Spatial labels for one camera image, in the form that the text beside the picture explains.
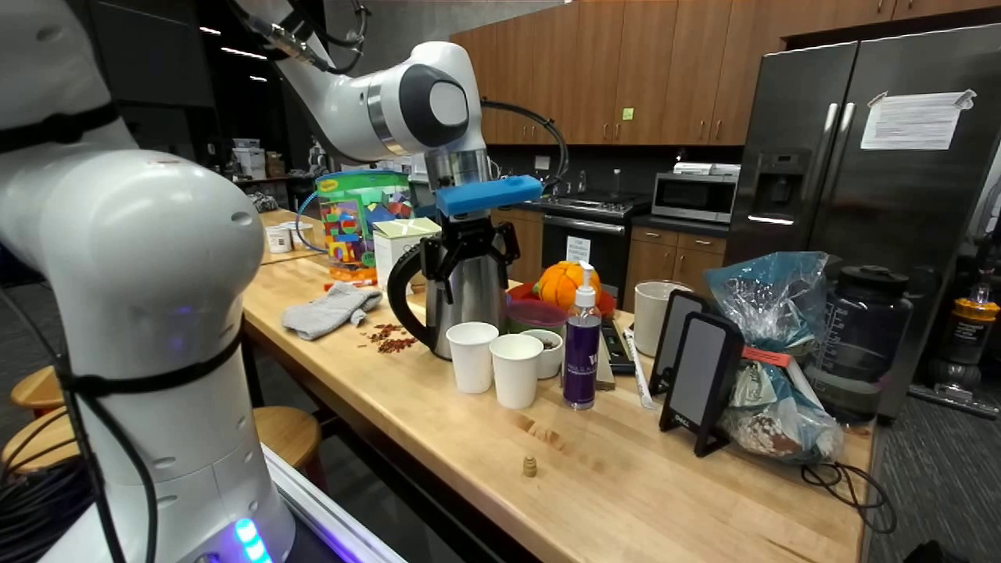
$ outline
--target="cloth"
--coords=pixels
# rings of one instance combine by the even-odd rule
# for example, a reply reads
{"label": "cloth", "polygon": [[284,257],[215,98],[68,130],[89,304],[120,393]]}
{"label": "cloth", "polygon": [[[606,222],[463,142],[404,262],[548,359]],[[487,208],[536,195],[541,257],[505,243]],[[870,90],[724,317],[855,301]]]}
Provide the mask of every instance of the cloth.
{"label": "cloth", "polygon": [[379,286],[331,285],[325,298],[284,309],[283,323],[287,330],[315,340],[357,318],[357,311],[374,309],[379,301]]}

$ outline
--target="stool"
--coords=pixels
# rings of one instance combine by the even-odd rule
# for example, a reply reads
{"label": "stool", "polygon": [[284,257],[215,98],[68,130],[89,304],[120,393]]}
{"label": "stool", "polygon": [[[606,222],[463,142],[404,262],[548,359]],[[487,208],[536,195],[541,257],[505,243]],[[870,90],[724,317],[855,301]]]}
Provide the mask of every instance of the stool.
{"label": "stool", "polygon": [[311,414],[298,405],[255,405],[252,424],[269,449],[322,489],[319,422]]}
{"label": "stool", "polygon": [[68,424],[68,416],[62,405],[31,419],[24,429],[20,429],[5,444],[0,458],[14,464],[16,473],[37,473],[48,465],[55,465],[68,457],[77,457],[77,444]]}
{"label": "stool", "polygon": [[23,409],[31,409],[31,416],[45,416],[55,405],[62,405],[62,389],[53,366],[45,366],[23,381],[14,385],[8,401]]}

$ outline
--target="kitchen island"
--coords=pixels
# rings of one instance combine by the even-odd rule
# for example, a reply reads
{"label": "kitchen island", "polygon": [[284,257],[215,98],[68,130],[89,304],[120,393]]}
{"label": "kitchen island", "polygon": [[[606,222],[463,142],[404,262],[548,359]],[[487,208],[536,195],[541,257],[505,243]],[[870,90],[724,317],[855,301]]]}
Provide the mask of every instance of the kitchen island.
{"label": "kitchen island", "polygon": [[[735,446],[704,458],[692,435],[658,429],[632,379],[577,414],[556,381],[509,414],[463,398],[424,346],[379,351],[362,328],[300,340],[283,311],[322,294],[312,259],[269,262],[243,294],[243,330],[331,409],[366,419],[538,560],[859,560],[864,521],[823,489]],[[844,464],[870,465],[873,435],[848,430]]]}

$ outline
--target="microwave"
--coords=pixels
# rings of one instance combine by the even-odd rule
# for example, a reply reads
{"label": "microwave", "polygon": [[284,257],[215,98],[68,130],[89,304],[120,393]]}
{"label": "microwave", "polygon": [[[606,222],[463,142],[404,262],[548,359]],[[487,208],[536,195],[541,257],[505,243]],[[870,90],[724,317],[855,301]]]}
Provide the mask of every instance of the microwave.
{"label": "microwave", "polygon": [[655,175],[651,215],[728,224],[742,165]]}

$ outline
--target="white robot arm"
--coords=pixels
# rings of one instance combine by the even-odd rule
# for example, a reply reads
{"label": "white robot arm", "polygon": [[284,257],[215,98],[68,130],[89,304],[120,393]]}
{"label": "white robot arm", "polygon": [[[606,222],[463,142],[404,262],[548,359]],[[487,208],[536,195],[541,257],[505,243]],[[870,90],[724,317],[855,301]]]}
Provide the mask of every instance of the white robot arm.
{"label": "white robot arm", "polygon": [[[271,30],[290,15],[284,0],[241,10]],[[339,153],[432,149],[450,157],[450,185],[485,179],[461,47],[423,43],[404,65],[345,78],[315,65],[330,60],[315,38],[305,43],[311,57],[277,68]],[[138,149],[67,0],[0,4],[0,75],[0,243],[55,294],[62,381],[104,481],[104,502],[48,560],[284,560],[294,524],[234,354],[263,254],[250,200],[187,158]]]}

